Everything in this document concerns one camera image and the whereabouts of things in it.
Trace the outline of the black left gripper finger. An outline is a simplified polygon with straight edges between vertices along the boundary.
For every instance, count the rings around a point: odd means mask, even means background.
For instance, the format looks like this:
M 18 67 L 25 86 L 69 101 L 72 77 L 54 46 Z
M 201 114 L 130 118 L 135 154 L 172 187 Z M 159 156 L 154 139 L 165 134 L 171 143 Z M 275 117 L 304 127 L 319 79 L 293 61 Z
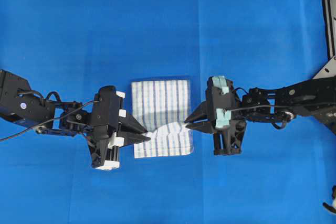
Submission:
M 142 126 L 128 111 L 119 111 L 119 123 L 129 132 L 136 134 L 144 134 L 147 132 L 147 129 Z
M 115 146 L 124 147 L 149 141 L 151 138 L 131 132 L 118 132 L 115 137 Z

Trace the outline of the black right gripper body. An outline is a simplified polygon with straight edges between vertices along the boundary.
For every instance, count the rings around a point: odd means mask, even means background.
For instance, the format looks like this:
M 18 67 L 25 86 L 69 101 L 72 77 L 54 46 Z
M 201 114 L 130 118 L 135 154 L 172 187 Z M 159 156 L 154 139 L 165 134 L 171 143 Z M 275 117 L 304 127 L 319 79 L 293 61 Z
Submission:
M 240 99 L 231 80 L 224 76 L 209 77 L 206 109 L 213 134 L 214 155 L 236 155 L 242 152 L 247 123 L 234 111 L 239 106 Z

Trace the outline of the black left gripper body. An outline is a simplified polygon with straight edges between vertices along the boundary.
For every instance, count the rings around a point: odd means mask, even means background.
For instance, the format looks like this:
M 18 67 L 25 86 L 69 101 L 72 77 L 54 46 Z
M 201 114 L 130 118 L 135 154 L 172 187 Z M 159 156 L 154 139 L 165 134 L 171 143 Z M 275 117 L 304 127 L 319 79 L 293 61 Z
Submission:
M 112 170 L 120 167 L 119 146 L 110 147 L 109 144 L 119 129 L 119 111 L 123 98 L 124 93 L 117 94 L 114 86 L 102 87 L 94 96 L 95 103 L 89 120 L 93 144 L 90 154 L 94 169 Z

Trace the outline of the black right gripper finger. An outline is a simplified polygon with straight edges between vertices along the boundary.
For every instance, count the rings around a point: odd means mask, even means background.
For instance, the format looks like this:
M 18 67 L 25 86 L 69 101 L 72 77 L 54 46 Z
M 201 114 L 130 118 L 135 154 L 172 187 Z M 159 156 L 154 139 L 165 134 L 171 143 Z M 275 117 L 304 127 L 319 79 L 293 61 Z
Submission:
M 210 121 L 201 121 L 197 123 L 186 122 L 186 128 L 207 134 L 215 134 L 217 132 Z
M 185 120 L 185 123 L 195 123 L 207 120 L 206 102 L 203 101 Z

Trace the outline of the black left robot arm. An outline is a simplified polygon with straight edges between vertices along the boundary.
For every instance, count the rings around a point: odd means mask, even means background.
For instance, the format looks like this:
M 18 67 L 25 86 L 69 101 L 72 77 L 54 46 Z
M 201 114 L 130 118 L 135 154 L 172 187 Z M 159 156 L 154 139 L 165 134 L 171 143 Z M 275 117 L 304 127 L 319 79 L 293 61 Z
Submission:
M 124 98 L 105 86 L 85 104 L 64 102 L 56 91 L 44 97 L 26 79 L 1 70 L 1 118 L 38 134 L 82 135 L 94 169 L 118 169 L 120 148 L 150 140 L 146 128 L 123 109 Z

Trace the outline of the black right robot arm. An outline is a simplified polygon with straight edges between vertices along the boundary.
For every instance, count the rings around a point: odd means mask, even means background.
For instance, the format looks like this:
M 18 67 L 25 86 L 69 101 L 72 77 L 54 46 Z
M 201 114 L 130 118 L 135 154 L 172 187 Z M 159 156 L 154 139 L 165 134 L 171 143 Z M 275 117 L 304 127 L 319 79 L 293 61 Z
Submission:
M 205 101 L 186 119 L 186 127 L 212 134 L 214 155 L 240 154 L 247 122 L 282 130 L 297 116 L 313 116 L 335 132 L 335 78 L 319 78 L 280 89 L 252 88 L 239 97 L 233 81 L 213 76 Z

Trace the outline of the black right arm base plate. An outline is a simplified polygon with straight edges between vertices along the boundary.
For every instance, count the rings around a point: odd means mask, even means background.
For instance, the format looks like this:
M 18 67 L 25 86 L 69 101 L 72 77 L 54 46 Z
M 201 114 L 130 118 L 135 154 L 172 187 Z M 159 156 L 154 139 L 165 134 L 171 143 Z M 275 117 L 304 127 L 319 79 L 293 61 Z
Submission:
M 336 56 L 333 56 L 313 77 L 313 79 L 335 77 L 336 75 Z

